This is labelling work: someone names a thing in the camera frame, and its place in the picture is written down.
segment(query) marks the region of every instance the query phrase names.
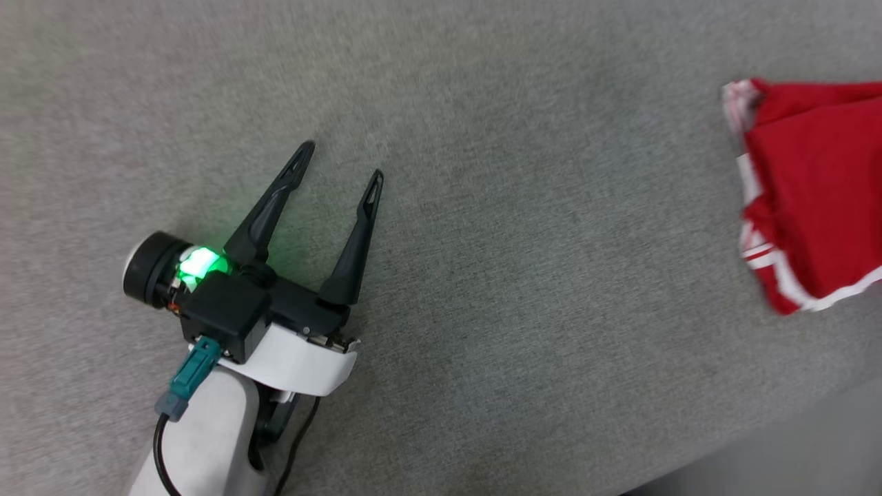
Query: gray carpet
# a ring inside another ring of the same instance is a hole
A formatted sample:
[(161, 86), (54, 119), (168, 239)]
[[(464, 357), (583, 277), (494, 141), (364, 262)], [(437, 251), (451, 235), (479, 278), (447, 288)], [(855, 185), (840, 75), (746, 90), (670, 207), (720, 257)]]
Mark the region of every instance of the gray carpet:
[(185, 352), (123, 259), (221, 245), (304, 139), (285, 276), (386, 184), (292, 494), (612, 494), (882, 374), (882, 288), (764, 301), (719, 102), (880, 46), (874, 0), (2, 2), (3, 492), (123, 490)]

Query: red cloth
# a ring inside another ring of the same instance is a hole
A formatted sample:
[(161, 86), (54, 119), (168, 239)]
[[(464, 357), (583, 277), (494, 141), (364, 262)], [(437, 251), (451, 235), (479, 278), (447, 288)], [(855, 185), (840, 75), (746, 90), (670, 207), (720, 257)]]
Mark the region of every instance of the red cloth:
[[(745, 82), (737, 84), (744, 89)], [(781, 291), (782, 267), (772, 257), (754, 264), (770, 301), (781, 313), (820, 310), (882, 278), (882, 83), (749, 84), (756, 90), (751, 103), (759, 105), (752, 115), (742, 107), (736, 118), (741, 127), (750, 117), (755, 124), (737, 131), (759, 194), (744, 218), (770, 248), (745, 246), (754, 248), (745, 258), (782, 252), (789, 265), (783, 270), (801, 286), (790, 292), (804, 290), (808, 298)]]

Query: black cable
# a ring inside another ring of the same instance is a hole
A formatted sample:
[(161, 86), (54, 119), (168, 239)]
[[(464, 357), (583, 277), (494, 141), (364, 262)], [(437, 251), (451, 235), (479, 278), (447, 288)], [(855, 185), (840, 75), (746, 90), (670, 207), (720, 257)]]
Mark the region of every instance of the black cable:
[[(276, 485), (276, 490), (273, 493), (273, 496), (279, 496), (281, 490), (285, 487), (285, 483), (288, 481), (291, 467), (294, 466), (297, 448), (300, 446), (303, 437), (306, 436), (306, 431), (310, 428), (310, 425), (312, 425), (312, 419), (316, 417), (320, 400), (321, 398), (316, 396), (316, 401), (312, 403), (312, 410), (310, 410), (309, 416), (306, 417), (306, 422), (303, 423), (303, 426), (300, 427), (300, 431), (297, 431), (297, 436), (294, 437), (294, 443), (291, 445), (291, 450), (288, 452), (288, 461), (285, 462), (285, 471), (283, 471), (281, 477), (279, 477), (279, 484)], [(156, 430), (153, 431), (153, 462), (156, 464), (156, 472), (160, 476), (162, 486), (165, 487), (169, 496), (181, 496), (181, 493), (179, 493), (177, 488), (175, 488), (175, 485), (172, 484), (171, 479), (168, 478), (168, 471), (165, 467), (165, 461), (162, 458), (162, 435), (165, 433), (165, 426), (167, 423), (168, 414), (160, 414), (160, 419), (156, 422)]]
[(156, 422), (156, 430), (153, 431), (153, 462), (156, 463), (156, 471), (160, 475), (162, 486), (166, 488), (169, 496), (181, 496), (175, 485), (168, 478), (168, 471), (165, 468), (165, 461), (162, 460), (162, 434), (165, 432), (165, 426), (168, 423), (168, 413), (160, 414), (160, 419)]
[(294, 438), (294, 444), (291, 445), (291, 451), (288, 452), (288, 461), (285, 463), (285, 471), (283, 471), (281, 477), (279, 477), (279, 484), (276, 485), (276, 490), (273, 493), (273, 496), (280, 496), (281, 490), (285, 487), (285, 482), (288, 481), (288, 475), (291, 473), (291, 467), (294, 465), (294, 457), (297, 454), (297, 447), (300, 446), (300, 441), (302, 441), (303, 436), (306, 435), (306, 430), (312, 425), (312, 419), (316, 417), (319, 400), (321, 400), (321, 398), (316, 396), (316, 401), (312, 403), (310, 415), (306, 417), (306, 422), (303, 423), (300, 431), (297, 431), (297, 437)]

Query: red towel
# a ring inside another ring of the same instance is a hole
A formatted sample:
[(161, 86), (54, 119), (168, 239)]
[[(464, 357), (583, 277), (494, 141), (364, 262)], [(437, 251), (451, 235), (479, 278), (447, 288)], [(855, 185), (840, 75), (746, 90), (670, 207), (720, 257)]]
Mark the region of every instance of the red towel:
[(742, 253), (784, 314), (882, 279), (882, 82), (723, 88), (743, 139)]

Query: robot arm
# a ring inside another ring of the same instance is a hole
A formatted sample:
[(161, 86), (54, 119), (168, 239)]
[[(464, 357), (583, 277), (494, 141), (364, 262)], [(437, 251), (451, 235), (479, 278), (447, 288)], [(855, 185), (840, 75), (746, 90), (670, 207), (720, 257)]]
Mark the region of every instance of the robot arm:
[[(191, 344), (169, 391), (155, 406), (160, 414), (158, 446), (168, 438), (165, 449), (153, 453), (155, 467), (150, 468), (149, 460), (142, 466), (133, 494), (155, 493), (142, 490), (155, 488), (160, 480), (160, 487), (175, 494), (176, 477), (185, 477), (179, 479), (181, 484), (197, 492), (205, 487), (211, 494), (250, 494), (252, 490), (245, 487), (252, 483), (262, 492), (266, 477), (259, 452), (278, 440), (300, 394), (317, 397), (311, 420), (318, 396), (330, 394), (352, 371), (358, 341), (345, 338), (340, 330), (348, 320), (349, 306), (358, 301), (383, 188), (382, 172), (376, 170), (371, 177), (346, 247), (318, 293), (280, 278), (266, 264), (288, 195), (303, 180), (314, 150), (311, 141), (297, 149), (223, 252), (158, 231), (131, 255), (123, 275), (125, 294), (172, 312)], [(215, 369), (217, 364), (226, 370)], [(191, 413), (182, 418), (187, 409)], [(164, 432), (168, 421), (172, 424)], [(215, 447), (205, 459), (198, 455), (203, 448), (194, 444), (223, 442), (233, 447), (226, 451)], [(169, 452), (168, 468), (163, 451)], [(206, 474), (213, 477), (226, 467), (223, 487), (227, 489), (218, 492), (217, 481), (191, 484), (192, 467), (182, 471), (177, 466), (192, 464), (194, 457), (209, 461)], [(237, 468), (242, 460), (250, 471)]]

